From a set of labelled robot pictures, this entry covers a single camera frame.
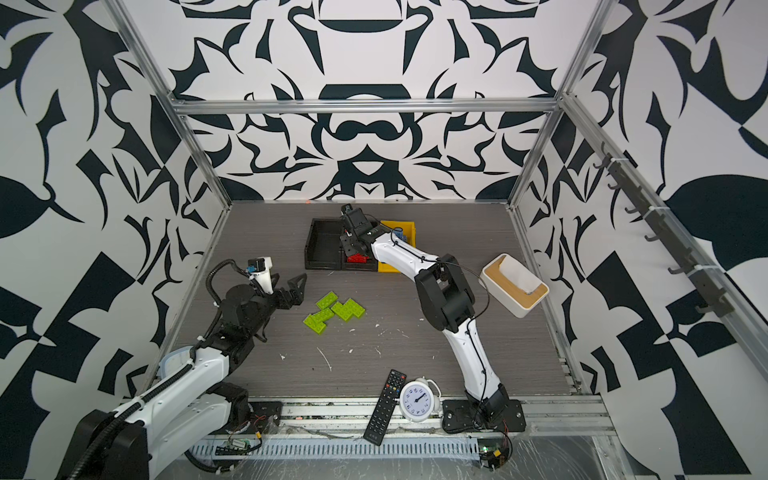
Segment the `green small lego brick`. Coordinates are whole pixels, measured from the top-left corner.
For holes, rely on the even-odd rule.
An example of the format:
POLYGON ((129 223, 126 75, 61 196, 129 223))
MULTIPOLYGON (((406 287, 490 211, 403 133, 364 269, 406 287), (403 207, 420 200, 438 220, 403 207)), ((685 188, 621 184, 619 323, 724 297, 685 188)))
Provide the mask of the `green small lego brick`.
POLYGON ((320 300, 316 302, 316 306, 319 310, 330 309, 338 300, 338 295, 331 291, 324 295, 320 300))

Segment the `red arch lego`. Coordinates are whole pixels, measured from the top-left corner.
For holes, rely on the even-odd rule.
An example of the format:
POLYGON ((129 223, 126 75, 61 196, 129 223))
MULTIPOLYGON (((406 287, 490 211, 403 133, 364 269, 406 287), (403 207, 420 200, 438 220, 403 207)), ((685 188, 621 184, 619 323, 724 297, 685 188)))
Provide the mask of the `red arch lego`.
POLYGON ((361 254, 354 254, 346 257, 346 262, 348 264, 366 264, 368 261, 369 258, 361 254))

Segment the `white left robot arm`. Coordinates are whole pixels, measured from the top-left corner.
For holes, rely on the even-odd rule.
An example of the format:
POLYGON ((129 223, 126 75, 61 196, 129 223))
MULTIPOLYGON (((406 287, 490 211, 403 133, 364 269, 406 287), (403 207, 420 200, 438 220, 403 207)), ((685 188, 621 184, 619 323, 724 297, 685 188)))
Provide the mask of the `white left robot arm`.
POLYGON ((94 410, 76 426, 58 471, 60 479, 154 479, 205 436, 251 423, 246 389, 228 382, 278 310, 303 303, 307 275, 279 286, 268 257, 240 267, 215 265, 205 288, 216 306, 194 345, 168 354, 166 371, 144 393, 116 409, 94 410))

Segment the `green L-shaped lego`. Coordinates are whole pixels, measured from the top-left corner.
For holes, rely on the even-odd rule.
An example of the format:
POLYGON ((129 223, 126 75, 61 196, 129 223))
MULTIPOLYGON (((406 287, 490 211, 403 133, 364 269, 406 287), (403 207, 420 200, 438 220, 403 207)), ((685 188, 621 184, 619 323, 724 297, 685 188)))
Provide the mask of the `green L-shaped lego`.
POLYGON ((327 328, 327 322, 335 316, 330 308, 322 309, 316 313, 308 315, 303 324, 310 328, 317 335, 322 335, 327 328))

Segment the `green square lego plate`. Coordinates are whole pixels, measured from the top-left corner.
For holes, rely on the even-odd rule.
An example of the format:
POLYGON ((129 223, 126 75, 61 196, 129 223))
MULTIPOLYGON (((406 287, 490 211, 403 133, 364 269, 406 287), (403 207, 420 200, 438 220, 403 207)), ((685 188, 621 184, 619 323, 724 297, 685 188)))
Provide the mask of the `green square lego plate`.
POLYGON ((366 309, 352 298, 344 303, 334 303, 331 311, 345 322, 352 318, 359 319, 366 313, 366 309))

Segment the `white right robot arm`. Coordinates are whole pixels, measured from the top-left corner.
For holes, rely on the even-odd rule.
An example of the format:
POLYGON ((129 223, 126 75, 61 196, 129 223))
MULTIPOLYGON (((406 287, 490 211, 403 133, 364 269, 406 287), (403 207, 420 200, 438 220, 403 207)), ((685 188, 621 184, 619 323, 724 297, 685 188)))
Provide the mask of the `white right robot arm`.
POLYGON ((455 355, 467 399, 443 408, 442 429, 449 434, 525 431, 522 404, 509 398, 479 338, 475 296, 455 257, 417 249, 359 207, 344 205, 341 218, 345 253, 372 257, 412 280, 423 317, 445 336, 455 355))

